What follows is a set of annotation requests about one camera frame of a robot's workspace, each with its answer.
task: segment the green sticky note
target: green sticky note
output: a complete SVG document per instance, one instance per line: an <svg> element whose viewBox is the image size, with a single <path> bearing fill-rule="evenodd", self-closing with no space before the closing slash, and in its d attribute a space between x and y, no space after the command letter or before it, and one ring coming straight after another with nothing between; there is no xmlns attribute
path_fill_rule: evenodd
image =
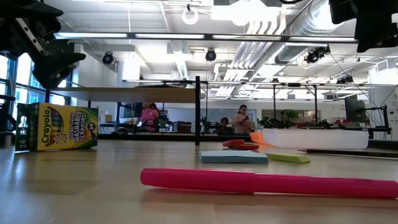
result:
<svg viewBox="0 0 398 224"><path fill-rule="evenodd" d="M298 163L298 164L303 164L303 163L310 162L310 159L307 156L302 156L302 155L288 155L288 154L267 153L267 157L270 160L285 161L285 162L295 162L295 163Z"/></svg>

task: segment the person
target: person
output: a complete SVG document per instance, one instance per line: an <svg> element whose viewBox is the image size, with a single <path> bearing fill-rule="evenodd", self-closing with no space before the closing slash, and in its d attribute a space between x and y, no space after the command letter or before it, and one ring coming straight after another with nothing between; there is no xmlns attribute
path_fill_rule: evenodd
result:
<svg viewBox="0 0 398 224"><path fill-rule="evenodd" d="M249 135L252 124L247 112L248 107L246 105L239 107L238 114L233 119L235 135Z"/></svg>
<svg viewBox="0 0 398 224"><path fill-rule="evenodd" d="M220 121L220 127L217 129L217 135L219 136L231 136L233 135L233 129L227 127L229 123L228 118L222 118Z"/></svg>
<svg viewBox="0 0 398 224"><path fill-rule="evenodd" d="M153 103L144 103L142 109L141 123L149 132L155 131L155 120L159 118L159 112L154 108Z"/></svg>

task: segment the wooden floor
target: wooden floor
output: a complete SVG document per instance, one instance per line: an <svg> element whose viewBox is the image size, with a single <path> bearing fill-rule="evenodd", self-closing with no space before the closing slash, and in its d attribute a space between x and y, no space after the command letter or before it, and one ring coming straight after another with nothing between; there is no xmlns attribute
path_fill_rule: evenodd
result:
<svg viewBox="0 0 398 224"><path fill-rule="evenodd" d="M93 150L27 154L0 149L0 223L398 223L397 200L216 194L139 181L145 167L398 180L397 160L310 158L302 165L201 164L192 142L100 141Z"/></svg>

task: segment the crayola box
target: crayola box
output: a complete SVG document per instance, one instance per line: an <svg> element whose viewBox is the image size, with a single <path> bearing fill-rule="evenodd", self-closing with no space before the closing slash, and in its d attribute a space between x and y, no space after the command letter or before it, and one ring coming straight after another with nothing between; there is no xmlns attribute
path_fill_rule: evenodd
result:
<svg viewBox="0 0 398 224"><path fill-rule="evenodd" d="M98 108L19 103L17 123L16 151L80 149L98 143Z"/></svg>

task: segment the ceiling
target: ceiling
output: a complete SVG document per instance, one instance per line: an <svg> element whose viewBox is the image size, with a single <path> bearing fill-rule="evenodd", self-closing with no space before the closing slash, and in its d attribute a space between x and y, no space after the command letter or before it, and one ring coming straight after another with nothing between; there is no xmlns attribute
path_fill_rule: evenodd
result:
<svg viewBox="0 0 398 224"><path fill-rule="evenodd" d="M308 1L296 4L286 9L287 21L291 20ZM186 8L184 4L170 5L137 4L137 3L105 3L101 1L74 1L74 0L45 0L45 3L61 9L64 15L61 17L62 31L64 32L181 32L181 33L217 33L217 34L243 34L249 26L236 26L231 21L216 21L211 19L213 0L201 1L201 4L192 3L192 8L199 11L198 22L188 25L182 20L182 12ZM398 14L393 20L398 21ZM330 35L353 36L355 20L345 22ZM170 73L176 70L176 63L167 56L166 40L91 40L91 46L99 46L93 49L96 54L102 45L129 44L136 47L146 61L152 73ZM230 63L241 45L240 42L207 42L187 41L190 51L193 52L193 60L186 62L188 70L208 70L213 72L216 63ZM363 54L356 53L355 44L330 44L332 55L338 61L342 69L352 68L354 78L364 82L367 80L368 68L383 60L384 57L398 57L398 48L371 49ZM207 62L205 54L207 49L215 49L217 60ZM119 60L123 60L125 52L118 54ZM303 62L304 52L291 64L281 70L283 76L281 82L325 82L331 76L341 73L341 68L335 60L325 57L315 65Z"/></svg>

